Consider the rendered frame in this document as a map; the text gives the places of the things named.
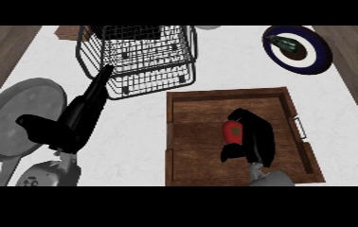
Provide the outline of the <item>brown wooden block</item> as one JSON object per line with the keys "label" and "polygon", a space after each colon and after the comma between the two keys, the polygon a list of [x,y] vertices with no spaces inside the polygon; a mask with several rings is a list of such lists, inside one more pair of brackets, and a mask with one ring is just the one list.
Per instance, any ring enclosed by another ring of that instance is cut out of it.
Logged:
{"label": "brown wooden block", "polygon": [[[78,39],[78,32],[79,27],[78,26],[59,26],[54,35],[60,40],[75,41]],[[82,41],[85,42],[90,39],[91,31],[87,26],[84,26],[82,31]]]}

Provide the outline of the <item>brown wooden tray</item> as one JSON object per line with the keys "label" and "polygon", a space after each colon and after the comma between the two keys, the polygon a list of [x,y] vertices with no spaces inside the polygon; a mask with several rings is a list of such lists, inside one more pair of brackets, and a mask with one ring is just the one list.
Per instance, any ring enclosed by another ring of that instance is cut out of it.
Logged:
{"label": "brown wooden tray", "polygon": [[246,185],[243,158],[218,160],[224,145],[221,124],[235,109],[257,114],[273,130],[273,170],[283,171],[294,183],[323,181],[319,164],[303,141],[288,89],[261,88],[165,94],[165,184],[171,186]]}

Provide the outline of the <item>blue and white plate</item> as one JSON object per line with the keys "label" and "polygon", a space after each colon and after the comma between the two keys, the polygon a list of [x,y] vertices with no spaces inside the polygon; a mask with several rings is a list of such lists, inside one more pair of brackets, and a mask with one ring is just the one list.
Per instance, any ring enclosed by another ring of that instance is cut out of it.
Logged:
{"label": "blue and white plate", "polygon": [[[294,53],[279,49],[266,39],[276,35],[297,41]],[[332,62],[332,53],[319,34],[304,26],[270,26],[261,36],[266,54],[273,62],[300,75],[316,75],[326,71]]]}

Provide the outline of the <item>red tomato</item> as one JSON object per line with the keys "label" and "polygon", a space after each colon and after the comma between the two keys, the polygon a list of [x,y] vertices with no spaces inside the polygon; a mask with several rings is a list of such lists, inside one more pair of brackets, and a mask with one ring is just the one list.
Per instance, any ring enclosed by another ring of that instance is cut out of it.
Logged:
{"label": "red tomato", "polygon": [[223,140],[227,144],[242,143],[242,124],[238,121],[227,120],[221,124]]}

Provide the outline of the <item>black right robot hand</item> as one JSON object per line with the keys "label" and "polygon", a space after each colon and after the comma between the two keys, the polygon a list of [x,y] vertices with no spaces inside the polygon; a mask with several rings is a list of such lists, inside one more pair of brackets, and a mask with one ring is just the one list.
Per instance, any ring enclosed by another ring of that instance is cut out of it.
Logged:
{"label": "black right robot hand", "polygon": [[275,155],[273,131],[269,122],[242,108],[227,115],[227,120],[242,124],[242,143],[227,144],[224,142],[220,161],[243,157],[249,164],[258,163],[263,167],[269,167]]}

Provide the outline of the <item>grey frying pan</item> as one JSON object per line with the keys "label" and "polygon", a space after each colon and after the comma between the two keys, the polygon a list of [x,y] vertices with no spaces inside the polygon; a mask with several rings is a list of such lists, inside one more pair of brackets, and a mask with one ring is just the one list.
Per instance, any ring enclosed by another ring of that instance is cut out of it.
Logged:
{"label": "grey frying pan", "polygon": [[36,119],[57,120],[64,106],[66,94],[51,79],[25,79],[0,93],[0,186],[8,184],[20,159],[42,145],[29,138]]}

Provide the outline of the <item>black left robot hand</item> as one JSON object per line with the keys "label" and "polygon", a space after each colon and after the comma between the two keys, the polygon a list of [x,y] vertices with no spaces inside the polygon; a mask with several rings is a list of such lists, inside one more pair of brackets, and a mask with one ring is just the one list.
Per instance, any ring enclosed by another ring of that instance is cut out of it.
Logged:
{"label": "black left robot hand", "polygon": [[75,154],[84,147],[109,97],[106,83],[112,72],[113,67],[104,65],[85,92],[72,99],[57,120],[30,114],[16,118],[14,123],[25,129],[32,142],[67,154]]}

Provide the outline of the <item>dark green vegetable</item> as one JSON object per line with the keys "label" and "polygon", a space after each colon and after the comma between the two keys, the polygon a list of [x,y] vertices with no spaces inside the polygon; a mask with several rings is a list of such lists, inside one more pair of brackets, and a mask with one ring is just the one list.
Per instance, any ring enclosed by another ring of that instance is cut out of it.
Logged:
{"label": "dark green vegetable", "polygon": [[267,41],[286,52],[294,53],[297,51],[297,41],[294,39],[279,37],[276,35],[266,36]]}

